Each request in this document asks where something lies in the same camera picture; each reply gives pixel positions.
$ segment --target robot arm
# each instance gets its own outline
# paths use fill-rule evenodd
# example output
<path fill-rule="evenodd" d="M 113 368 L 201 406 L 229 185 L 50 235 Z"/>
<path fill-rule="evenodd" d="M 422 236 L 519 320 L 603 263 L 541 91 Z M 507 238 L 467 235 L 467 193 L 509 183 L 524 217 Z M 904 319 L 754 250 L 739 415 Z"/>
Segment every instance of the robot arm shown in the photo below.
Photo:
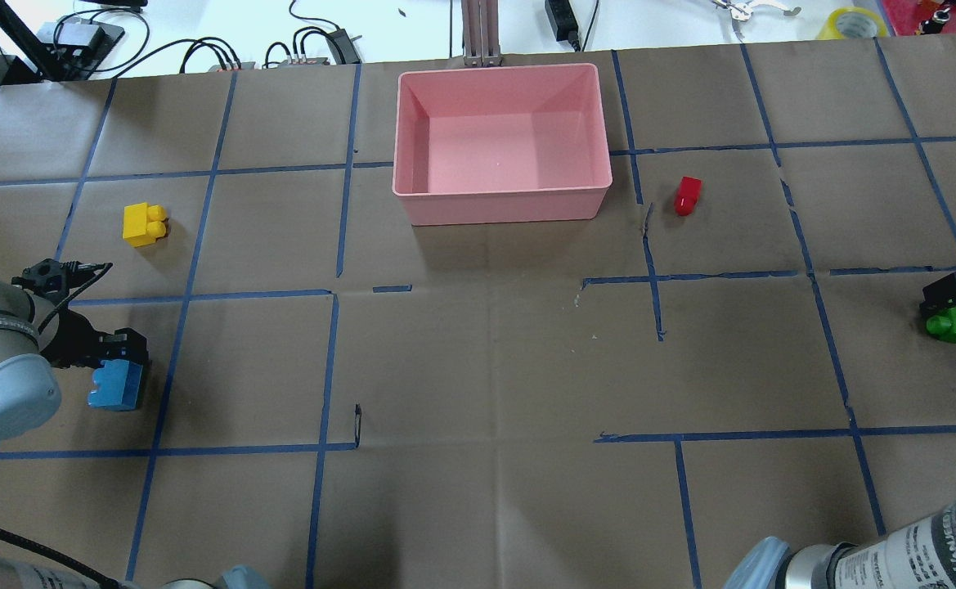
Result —
<path fill-rule="evenodd" d="M 137 406 L 147 339 L 132 329 L 96 331 L 67 308 L 109 268 L 43 260 L 13 284 L 0 282 L 0 440 L 37 428 L 59 409 L 52 368 L 96 369 L 100 387 L 89 405 L 122 411 Z"/>

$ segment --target red block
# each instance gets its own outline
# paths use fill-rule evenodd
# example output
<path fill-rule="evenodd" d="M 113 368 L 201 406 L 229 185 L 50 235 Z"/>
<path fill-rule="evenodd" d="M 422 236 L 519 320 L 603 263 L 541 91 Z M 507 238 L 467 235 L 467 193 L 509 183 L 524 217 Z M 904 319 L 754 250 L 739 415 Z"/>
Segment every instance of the red block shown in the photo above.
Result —
<path fill-rule="evenodd" d="M 698 178 L 680 179 L 680 186 L 677 187 L 677 196 L 675 197 L 675 213 L 681 217 L 691 215 L 695 209 L 695 204 L 699 201 L 699 191 L 702 190 L 702 180 Z"/>

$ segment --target blue block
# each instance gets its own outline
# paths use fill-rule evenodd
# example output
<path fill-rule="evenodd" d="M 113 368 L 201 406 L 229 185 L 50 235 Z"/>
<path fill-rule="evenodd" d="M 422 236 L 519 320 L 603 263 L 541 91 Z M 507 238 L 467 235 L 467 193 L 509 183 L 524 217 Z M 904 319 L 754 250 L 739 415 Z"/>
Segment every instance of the blue block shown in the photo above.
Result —
<path fill-rule="evenodd" d="M 104 359 L 92 372 L 96 390 L 88 395 L 88 406 L 107 411 L 133 411 L 140 405 L 144 367 L 127 359 Z"/>

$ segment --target red object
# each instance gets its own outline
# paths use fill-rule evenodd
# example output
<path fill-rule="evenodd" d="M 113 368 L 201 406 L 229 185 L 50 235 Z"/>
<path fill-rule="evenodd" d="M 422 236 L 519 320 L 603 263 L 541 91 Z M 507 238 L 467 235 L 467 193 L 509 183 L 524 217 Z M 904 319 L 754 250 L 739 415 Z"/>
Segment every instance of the red object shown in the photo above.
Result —
<path fill-rule="evenodd" d="M 900 36 L 914 34 L 918 24 L 932 16 L 937 0 L 882 0 L 885 7 L 885 18 L 892 23 L 895 33 Z M 949 23 L 942 30 L 944 33 L 956 33 L 956 7 L 949 10 Z"/>
<path fill-rule="evenodd" d="M 699 191 L 702 190 L 702 180 L 698 178 L 680 179 L 680 186 L 677 187 L 677 196 L 675 197 L 675 213 L 681 217 L 691 215 L 695 209 L 695 204 L 699 201 Z"/>

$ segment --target yellow tape roll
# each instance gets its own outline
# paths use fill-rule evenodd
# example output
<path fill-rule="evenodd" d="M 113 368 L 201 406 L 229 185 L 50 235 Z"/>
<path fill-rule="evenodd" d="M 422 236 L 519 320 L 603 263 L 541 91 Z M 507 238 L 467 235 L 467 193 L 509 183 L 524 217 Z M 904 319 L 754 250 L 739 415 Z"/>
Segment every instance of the yellow tape roll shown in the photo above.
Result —
<path fill-rule="evenodd" d="M 817 38 L 871 38 L 888 37 L 885 21 L 866 8 L 838 8 L 819 31 Z"/>

